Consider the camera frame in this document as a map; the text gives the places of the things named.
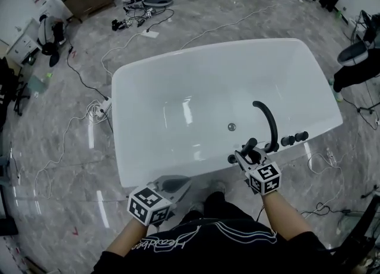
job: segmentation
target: gray marble floor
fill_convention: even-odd
[[[117,3],[117,7],[104,10],[83,24],[68,27],[77,52],[74,58],[69,58],[71,65],[80,72],[85,83],[105,95],[111,94],[111,86],[100,63],[102,56],[113,47],[124,46],[134,33],[161,19],[156,17],[142,28],[133,26],[115,33],[111,30],[111,21],[125,17],[121,0]],[[343,23],[318,3],[297,0],[174,0],[172,22],[154,28],[160,33],[158,38],[138,36],[126,49],[112,52],[104,63],[108,70],[115,71],[136,60],[178,50],[205,30],[235,22],[252,11],[275,4],[283,5],[254,14],[237,25],[207,33],[187,47],[243,39],[294,37],[309,46],[326,77],[331,77],[340,68],[337,55],[349,45],[341,31]],[[59,159],[62,134],[70,118],[82,117],[92,100],[101,99],[95,91],[85,88],[78,75],[67,67],[68,48],[66,44],[54,68],[48,67],[48,57],[39,55],[34,66],[24,69],[26,77],[34,74],[45,78],[48,72],[53,76],[48,79],[43,94],[26,101],[22,117],[16,116],[11,109],[8,111],[3,132],[4,150],[12,142],[17,166],[23,169],[17,180],[14,163],[11,163],[12,187],[7,188],[5,194],[20,231],[17,241],[26,255],[49,270],[59,268],[63,273],[88,273],[102,250],[130,219],[126,211],[129,189],[123,189],[119,182],[109,125],[104,122],[90,128],[88,120],[74,119],[66,135],[62,161],[50,164],[40,173],[34,193],[37,172],[49,160]],[[374,102],[379,101],[379,85],[377,79],[368,81]],[[346,89],[343,94],[358,106],[371,104],[365,84]],[[310,140],[308,146],[299,145],[274,156],[284,176],[281,192],[300,211],[313,210],[318,202],[332,199],[342,185],[342,191],[329,205],[334,209],[365,209],[369,200],[360,200],[360,195],[378,181],[379,132],[372,130],[353,106],[340,103],[339,108],[343,125]],[[375,124],[373,116],[366,114],[366,117]],[[308,169],[311,154],[326,155],[327,148],[336,160],[346,155],[340,163],[344,183],[338,169],[320,175]],[[314,158],[312,166],[318,171],[325,164],[320,158]],[[44,198],[49,191],[48,177],[51,180],[50,199]],[[162,229],[177,224],[191,202],[203,199],[212,179],[227,183],[229,201],[252,216],[258,215],[262,206],[260,197],[246,187],[239,169],[232,168],[194,178],[192,189],[179,205],[178,215]],[[339,218],[339,214],[312,215],[308,221],[326,245],[336,246],[343,235],[337,234]],[[268,224],[265,213],[260,220]]]

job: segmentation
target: bathtub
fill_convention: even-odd
[[[297,39],[227,42],[178,50],[119,68],[112,79],[116,159],[123,187],[162,175],[195,176],[230,167],[227,158],[270,129],[309,139],[342,124],[326,78]]]

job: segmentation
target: freestanding bathtub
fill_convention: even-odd
[[[255,100],[271,110],[279,141],[342,124],[321,68],[297,39],[219,43],[134,62],[114,74],[112,98],[123,187],[230,167],[228,156],[251,137],[264,147],[270,130]],[[279,144],[278,152],[289,147]]]

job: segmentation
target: shoe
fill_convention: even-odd
[[[332,91],[332,94],[334,95],[335,99],[338,101],[338,102],[342,102],[343,101],[343,96],[342,94],[339,92],[336,92],[334,91],[334,88],[333,86],[330,86],[331,87],[331,91]]]
[[[63,45],[66,42],[66,38],[64,38],[62,41],[59,41],[59,45]]]
[[[226,194],[226,184],[220,180],[213,180],[210,183],[210,195],[215,192],[222,192],[224,195]]]
[[[204,213],[204,204],[202,202],[194,202],[190,208],[189,208],[189,212],[190,211],[197,211],[197,212],[200,212],[200,213]]]

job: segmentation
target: white cable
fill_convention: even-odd
[[[101,118],[101,119],[99,120],[98,116],[96,115],[96,111],[100,108],[100,105],[101,105],[101,104],[100,104],[100,102],[99,102],[98,100],[93,100],[93,101],[92,101],[92,102],[86,107],[85,115],[84,115],[82,118],[79,118],[79,117],[73,117],[73,118],[70,119],[70,121],[69,121],[69,123],[68,123],[68,125],[67,125],[67,128],[66,128],[66,130],[65,130],[65,132],[64,132],[63,138],[62,138],[62,154],[61,154],[61,156],[59,157],[59,160],[58,160],[58,161],[49,160],[49,161],[47,162],[47,164],[43,167],[43,169],[39,170],[39,171],[37,172],[37,174],[36,174],[36,178],[34,179],[34,195],[35,195],[35,196],[37,196],[37,195],[39,194],[39,188],[38,188],[38,176],[39,176],[39,174],[40,174],[42,171],[45,171],[45,172],[46,172],[47,179],[49,180],[49,190],[47,191],[47,192],[48,192],[48,195],[47,195],[47,196],[45,196],[45,195],[42,195],[42,196],[43,196],[44,198],[50,199],[50,197],[51,197],[51,195],[52,195],[52,181],[51,181],[51,179],[50,179],[50,177],[49,177],[48,171],[46,171],[46,168],[48,167],[48,165],[49,165],[50,163],[59,164],[59,163],[61,162],[62,157],[64,156],[64,153],[65,153],[65,136],[66,136],[66,133],[67,133],[69,127],[70,127],[71,122],[72,122],[74,119],[83,120],[83,119],[85,119],[85,118],[87,117],[87,115],[88,115],[89,117],[91,117],[91,119],[88,118],[89,121],[90,121],[90,123],[92,123],[92,124],[94,124],[94,125],[97,125],[97,124],[99,124],[99,123],[101,123],[101,122],[103,122],[103,121],[105,121],[105,120],[107,119],[107,117],[104,116],[103,118]],[[109,112],[111,111],[111,108],[112,108],[112,106],[109,107],[109,109],[106,111],[107,116],[109,115]]]
[[[209,33],[209,32],[211,32],[211,31],[218,30],[218,29],[223,28],[223,27],[226,27],[226,26],[236,25],[237,23],[239,23],[239,22],[241,22],[241,21],[243,21],[243,20],[249,18],[249,17],[250,17],[251,15],[253,15],[253,14],[257,14],[258,12],[265,11],[265,10],[267,10],[267,9],[269,9],[269,8],[277,7],[277,6],[281,6],[281,5],[286,5],[286,4],[289,4],[289,3],[293,3],[293,1],[289,1],[289,2],[285,2],[285,3],[279,3],[279,4],[270,5],[270,6],[268,6],[268,7],[261,8],[261,9],[259,9],[258,11],[254,11],[254,12],[250,13],[249,15],[245,16],[244,18],[241,18],[241,19],[238,20],[237,22],[233,22],[233,23],[228,23],[228,24],[225,24],[225,25],[221,25],[221,26],[218,26],[218,27],[214,28],[213,30],[206,30],[206,31],[204,31],[203,33],[201,33],[199,36],[196,36],[195,38],[191,39],[189,42],[186,42],[186,43],[184,44],[184,46],[182,46],[182,47],[180,48],[180,50],[183,49],[186,45],[188,45],[188,44],[190,44],[191,42],[193,42],[194,40],[196,40],[196,39],[202,37],[205,33]]]
[[[128,40],[128,42],[126,43],[126,45],[125,46],[123,46],[123,47],[115,47],[115,48],[113,48],[113,49],[110,49],[103,57],[102,57],[102,59],[101,59],[101,63],[102,63],[102,65],[103,65],[103,68],[106,70],[106,72],[108,73],[108,74],[110,74],[111,75],[111,77],[113,76],[113,74],[108,70],[108,69],[106,69],[106,67],[105,67],[105,64],[103,63],[103,60],[104,60],[104,58],[111,52],[111,51],[113,51],[113,50],[116,50],[116,49],[124,49],[124,48],[126,48],[127,46],[128,46],[128,44],[129,44],[129,42],[131,42],[131,40],[134,38],[134,37],[136,37],[136,36],[138,36],[138,35],[140,35],[140,33],[138,33],[138,34],[134,34],[129,40]]]
[[[352,151],[355,149],[355,147],[356,147],[356,143],[357,143],[357,139],[358,139],[359,136],[360,136],[360,135],[359,135],[359,132],[358,132],[358,133],[356,134],[356,140],[355,140],[355,143],[354,143],[353,148],[352,148],[351,150],[349,150],[347,153],[345,153],[345,154],[340,158],[340,160],[337,161],[337,164],[341,163],[342,160],[343,160],[343,158],[344,158],[346,155],[348,155],[348,153],[352,152]],[[318,155],[321,156],[322,159],[323,159],[323,160],[327,163],[327,165],[328,165],[328,167],[325,167],[325,168],[324,168],[322,171],[320,171],[320,172],[316,172],[316,171],[314,171],[314,170],[310,167],[311,159],[313,159],[314,156],[318,156]],[[311,172],[313,172],[313,173],[316,174],[316,175],[320,175],[320,174],[322,174],[325,170],[328,170],[329,168],[338,168],[338,169],[340,170],[340,173],[342,174],[342,184],[341,184],[341,186],[340,186],[340,189],[339,189],[338,193],[337,193],[333,198],[331,198],[330,200],[326,201],[323,205],[321,205],[321,206],[319,206],[318,208],[316,208],[316,209],[315,209],[314,211],[312,211],[309,215],[307,215],[307,216],[305,217],[305,219],[308,218],[310,215],[312,215],[314,212],[318,212],[318,211],[320,211],[320,210],[321,210],[326,204],[328,204],[329,202],[331,202],[331,201],[333,201],[334,199],[336,199],[336,198],[339,196],[340,192],[342,192],[342,190],[344,190],[344,174],[343,174],[343,170],[342,170],[342,168],[339,167],[339,166],[337,166],[337,165],[332,165],[329,161],[326,160],[326,158],[325,158],[322,154],[320,154],[320,153],[313,154],[313,155],[310,157],[310,159],[308,160],[308,168],[309,168],[309,170],[311,170]]]

